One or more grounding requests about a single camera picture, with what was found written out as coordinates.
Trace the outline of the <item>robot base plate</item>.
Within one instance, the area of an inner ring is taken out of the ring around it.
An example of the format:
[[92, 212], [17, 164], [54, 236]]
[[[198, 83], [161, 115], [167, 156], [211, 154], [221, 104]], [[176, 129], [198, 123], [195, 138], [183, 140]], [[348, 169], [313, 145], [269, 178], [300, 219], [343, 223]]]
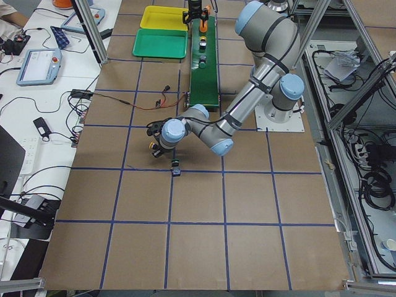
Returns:
[[280, 111], [273, 106], [272, 97], [267, 95], [254, 109], [257, 130], [262, 132], [304, 132], [299, 106], [301, 99], [294, 101], [292, 110]]

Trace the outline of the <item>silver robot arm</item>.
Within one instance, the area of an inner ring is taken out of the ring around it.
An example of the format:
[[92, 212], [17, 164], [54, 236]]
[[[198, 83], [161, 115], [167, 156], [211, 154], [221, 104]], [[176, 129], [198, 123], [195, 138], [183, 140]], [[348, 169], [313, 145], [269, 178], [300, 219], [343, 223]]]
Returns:
[[226, 155], [233, 147], [233, 134], [263, 100], [268, 99], [268, 119], [286, 122], [304, 92], [302, 79], [290, 73], [300, 47], [298, 26], [264, 3], [251, 1], [241, 11], [235, 32], [254, 57], [254, 70], [246, 85], [216, 121], [206, 107], [196, 104], [176, 118], [147, 125], [155, 141], [149, 147], [155, 158], [171, 152], [189, 134], [195, 134], [213, 153]]

